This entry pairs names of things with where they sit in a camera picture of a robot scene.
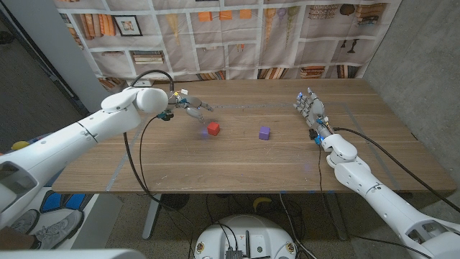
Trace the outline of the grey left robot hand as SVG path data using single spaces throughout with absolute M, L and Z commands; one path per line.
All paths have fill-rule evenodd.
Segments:
M 174 109 L 184 109 L 190 117 L 203 121 L 202 110 L 213 112 L 213 107 L 206 102 L 201 101 L 196 96 L 188 95 L 188 92 L 173 91 L 168 95 L 168 105 L 165 110 L 166 114 L 173 114 Z

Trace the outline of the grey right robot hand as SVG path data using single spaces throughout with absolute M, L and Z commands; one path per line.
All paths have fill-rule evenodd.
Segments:
M 293 106 L 305 119 L 308 127 L 319 135 L 320 138 L 332 135 L 328 126 L 328 117 L 326 116 L 323 102 L 310 88 L 305 93 L 300 92 L 297 95 Z

